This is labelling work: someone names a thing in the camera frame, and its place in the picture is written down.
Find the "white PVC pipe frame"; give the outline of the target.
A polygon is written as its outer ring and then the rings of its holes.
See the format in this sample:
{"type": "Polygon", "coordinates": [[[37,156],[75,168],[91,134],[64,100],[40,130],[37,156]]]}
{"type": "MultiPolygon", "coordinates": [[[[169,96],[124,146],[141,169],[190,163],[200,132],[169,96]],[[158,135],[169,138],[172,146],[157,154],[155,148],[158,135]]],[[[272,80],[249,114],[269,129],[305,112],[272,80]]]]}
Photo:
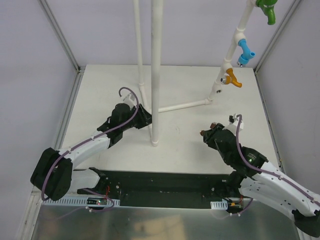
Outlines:
{"type": "Polygon", "coordinates": [[[238,26],[231,39],[229,50],[223,59],[220,67],[220,72],[209,96],[203,100],[187,102],[178,105],[171,105],[167,107],[159,107],[160,103],[160,79],[161,79],[161,50],[162,50],[162,28],[163,28],[163,9],[164,2],[162,0],[151,1],[151,105],[148,105],[146,96],[145,79],[144,79],[144,65],[142,57],[142,34],[141,34],[141,20],[140,20],[140,3],[138,0],[133,1],[134,25],[136,34],[137,46],[137,67],[138,67],[138,84],[140,94],[142,96],[142,103],[147,110],[152,114],[152,126],[149,127],[151,144],[156,147],[159,144],[160,120],[159,113],[176,111],[185,108],[197,107],[202,105],[209,105],[213,101],[214,94],[221,91],[221,77],[226,75],[226,70],[233,69],[231,61],[234,52],[241,39],[246,39],[244,32],[246,25],[251,16],[253,9],[256,6],[256,0],[248,0],[246,2],[245,10],[241,16],[238,26]]]}

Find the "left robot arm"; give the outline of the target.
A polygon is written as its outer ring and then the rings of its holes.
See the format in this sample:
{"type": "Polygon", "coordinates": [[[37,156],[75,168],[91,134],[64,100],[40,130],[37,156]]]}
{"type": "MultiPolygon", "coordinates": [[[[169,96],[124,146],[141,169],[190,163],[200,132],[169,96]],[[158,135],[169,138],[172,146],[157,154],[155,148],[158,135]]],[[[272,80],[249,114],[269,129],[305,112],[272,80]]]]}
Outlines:
{"type": "Polygon", "coordinates": [[[76,171],[76,167],[93,155],[117,144],[124,131],[141,129],[152,123],[152,115],[141,105],[119,103],[111,115],[89,138],[73,146],[45,149],[31,175],[30,182],[41,191],[43,201],[61,199],[66,193],[89,189],[99,195],[106,183],[93,169],[76,171]]]}

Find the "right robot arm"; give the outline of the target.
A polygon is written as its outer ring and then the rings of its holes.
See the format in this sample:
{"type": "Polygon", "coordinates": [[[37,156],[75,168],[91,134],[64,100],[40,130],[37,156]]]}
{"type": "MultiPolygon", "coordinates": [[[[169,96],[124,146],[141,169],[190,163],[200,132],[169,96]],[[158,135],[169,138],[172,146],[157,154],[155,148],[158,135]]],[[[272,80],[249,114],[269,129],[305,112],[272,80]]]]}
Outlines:
{"type": "Polygon", "coordinates": [[[239,143],[239,135],[220,123],[213,123],[200,135],[208,147],[218,151],[233,168],[225,192],[257,200],[292,220],[305,234],[320,236],[320,196],[277,169],[263,154],[239,143]]]}

